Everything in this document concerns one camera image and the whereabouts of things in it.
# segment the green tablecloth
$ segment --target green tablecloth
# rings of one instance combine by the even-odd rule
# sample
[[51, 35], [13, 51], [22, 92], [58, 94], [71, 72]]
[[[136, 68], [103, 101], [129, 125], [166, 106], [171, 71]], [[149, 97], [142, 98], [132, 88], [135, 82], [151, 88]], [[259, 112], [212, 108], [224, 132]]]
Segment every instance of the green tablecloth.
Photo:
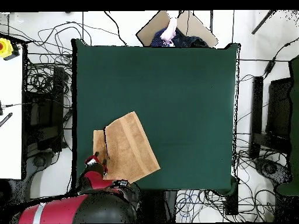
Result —
[[93, 130], [135, 111], [161, 167], [143, 189], [230, 189], [237, 44], [77, 45], [77, 175]]

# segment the yellow emergency button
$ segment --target yellow emergency button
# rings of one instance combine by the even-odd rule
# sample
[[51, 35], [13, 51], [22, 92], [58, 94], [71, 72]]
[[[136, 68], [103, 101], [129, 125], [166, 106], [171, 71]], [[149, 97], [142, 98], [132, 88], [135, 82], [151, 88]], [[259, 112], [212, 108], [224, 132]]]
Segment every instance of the yellow emergency button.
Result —
[[12, 55], [13, 48], [11, 41], [5, 38], [0, 38], [0, 58], [6, 58]]

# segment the brown cardboard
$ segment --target brown cardboard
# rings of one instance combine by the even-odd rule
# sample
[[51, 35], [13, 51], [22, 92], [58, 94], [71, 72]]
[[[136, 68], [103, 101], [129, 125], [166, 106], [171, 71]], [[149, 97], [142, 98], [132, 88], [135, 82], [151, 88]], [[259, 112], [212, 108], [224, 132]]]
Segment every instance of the brown cardboard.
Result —
[[93, 132], [93, 152], [100, 153], [100, 161], [109, 156], [106, 180], [125, 179], [133, 183], [160, 169], [135, 112], [113, 121], [105, 128], [105, 136], [103, 131]]
[[164, 10], [159, 11], [137, 34], [143, 46], [150, 46], [155, 33], [168, 27], [169, 17]]
[[[214, 47], [218, 43], [215, 35], [207, 29], [193, 13], [189, 12], [189, 24], [187, 36], [197, 36], [203, 39], [209, 47]], [[188, 10], [184, 11], [178, 18], [178, 29], [186, 35], [188, 22]], [[137, 34], [143, 46], [150, 46], [157, 31], [168, 27], [169, 16], [165, 10], [160, 10]]]

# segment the dark blue cloth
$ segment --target dark blue cloth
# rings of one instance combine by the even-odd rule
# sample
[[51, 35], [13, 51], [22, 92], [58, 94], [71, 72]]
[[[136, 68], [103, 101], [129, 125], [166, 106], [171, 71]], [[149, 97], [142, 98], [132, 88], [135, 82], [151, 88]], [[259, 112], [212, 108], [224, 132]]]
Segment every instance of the dark blue cloth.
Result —
[[184, 36], [176, 30], [176, 36], [172, 39], [175, 47], [208, 47], [207, 43], [197, 36]]
[[161, 29], [160, 31], [155, 33], [155, 36], [152, 39], [151, 47], [168, 47], [168, 45], [160, 38], [165, 30], [166, 28]]

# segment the black cable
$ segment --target black cable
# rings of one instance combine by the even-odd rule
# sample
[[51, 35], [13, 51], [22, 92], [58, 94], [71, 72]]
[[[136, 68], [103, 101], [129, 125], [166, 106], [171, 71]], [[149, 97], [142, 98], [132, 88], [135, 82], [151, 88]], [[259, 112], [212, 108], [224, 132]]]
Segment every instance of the black cable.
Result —
[[56, 162], [52, 163], [51, 165], [54, 165], [55, 163], [57, 163], [57, 162], [58, 162], [59, 155], [60, 155], [60, 152], [58, 153], [58, 156], [57, 156], [57, 160], [56, 160]]
[[234, 26], [235, 26], [235, 10], [232, 13], [232, 37], [231, 37], [231, 42], [234, 42]]
[[72, 149], [68, 146], [67, 140], [65, 140], [64, 134], [63, 134], [63, 138], [64, 138], [65, 143], [67, 144], [68, 149], [72, 152]]
[[284, 46], [282, 46], [281, 49], [278, 50], [278, 52], [275, 54], [275, 56], [272, 58], [272, 60], [268, 62], [267, 66], [266, 66], [266, 68], [265, 68], [265, 74], [266, 74], [266, 76], [265, 76], [264, 79], [267, 78], [268, 74], [270, 74], [271, 71], [272, 71], [272, 69], [274, 68], [274, 66], [275, 66], [275, 59], [276, 59], [278, 53], [279, 53], [284, 47], [289, 46], [291, 43], [296, 42], [297, 40], [299, 40], [299, 37], [296, 38], [295, 40], [291, 41], [291, 42], [286, 43]]
[[[285, 99], [287, 99], [287, 97], [286, 97], [286, 98], [283, 98], [283, 99], [280, 99], [280, 100], [278, 100], [278, 101], [275, 101], [274, 103], [282, 102], [282, 101], [285, 100]], [[260, 108], [262, 109], [263, 107], [266, 107], [266, 106], [268, 106], [269, 104], [270, 104], [270, 103], [267, 103], [267, 104], [265, 104], [264, 106], [262, 106], [262, 107], [260, 107]], [[252, 113], [252, 111], [251, 111], [250, 113], [244, 115], [243, 117], [239, 118], [239, 119], [237, 120], [237, 123], [238, 123], [241, 119], [243, 119], [243, 118], [245, 118], [246, 116], [250, 115], [251, 113]]]
[[189, 29], [189, 17], [190, 17], [190, 11], [188, 11], [188, 20], [187, 20], [187, 32], [186, 32], [186, 36], [188, 34], [188, 29]]
[[[117, 25], [116, 21], [113, 20], [113, 18], [110, 15], [108, 15], [106, 11], [104, 11], [104, 13], [105, 13], [106, 16], [108, 16], [112, 20], [112, 22], [115, 23], [115, 25], [117, 27], [117, 33], [119, 34], [119, 25]], [[128, 46], [127, 43], [124, 42], [123, 39], [120, 37], [120, 35], [119, 35], [119, 39], [124, 43], [125, 46]]]

